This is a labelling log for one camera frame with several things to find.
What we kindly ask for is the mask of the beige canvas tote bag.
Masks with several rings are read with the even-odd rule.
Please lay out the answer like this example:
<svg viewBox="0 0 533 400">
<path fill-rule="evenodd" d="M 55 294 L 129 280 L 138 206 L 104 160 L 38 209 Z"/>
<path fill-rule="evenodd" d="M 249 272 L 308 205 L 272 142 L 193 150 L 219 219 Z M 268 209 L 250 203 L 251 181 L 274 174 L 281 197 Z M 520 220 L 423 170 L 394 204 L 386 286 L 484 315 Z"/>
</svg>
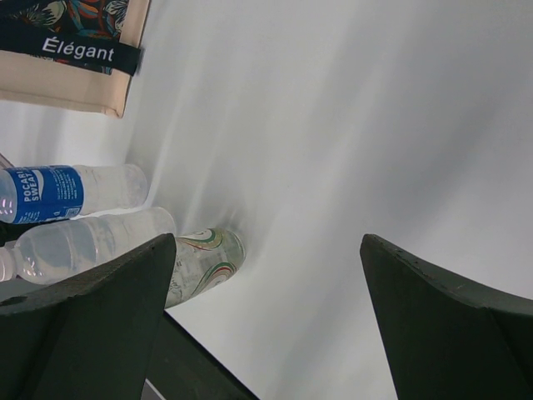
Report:
<svg viewBox="0 0 533 400">
<path fill-rule="evenodd" d="M 121 118 L 150 3 L 3 1 L 1 98 Z"/>
</svg>

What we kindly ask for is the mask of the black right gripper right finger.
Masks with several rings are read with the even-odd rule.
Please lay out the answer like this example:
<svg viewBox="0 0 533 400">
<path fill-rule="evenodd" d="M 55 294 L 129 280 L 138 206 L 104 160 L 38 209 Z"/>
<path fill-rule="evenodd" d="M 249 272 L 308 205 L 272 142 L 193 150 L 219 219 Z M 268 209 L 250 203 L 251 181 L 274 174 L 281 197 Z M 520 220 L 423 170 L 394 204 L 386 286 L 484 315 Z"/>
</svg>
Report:
<svg viewBox="0 0 533 400">
<path fill-rule="evenodd" d="M 399 399 L 530 399 L 532 301 L 374 234 L 361 263 Z"/>
</svg>

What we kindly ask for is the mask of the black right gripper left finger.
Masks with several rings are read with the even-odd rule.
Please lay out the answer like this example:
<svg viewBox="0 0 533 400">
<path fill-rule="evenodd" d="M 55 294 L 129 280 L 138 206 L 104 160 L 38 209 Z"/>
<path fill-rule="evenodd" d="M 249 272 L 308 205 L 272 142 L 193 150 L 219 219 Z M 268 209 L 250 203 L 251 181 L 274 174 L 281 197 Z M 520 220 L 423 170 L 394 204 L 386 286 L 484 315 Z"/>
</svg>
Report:
<svg viewBox="0 0 533 400">
<path fill-rule="evenodd" d="M 1 303 L 3 399 L 138 399 L 172 275 L 164 234 Z"/>
</svg>

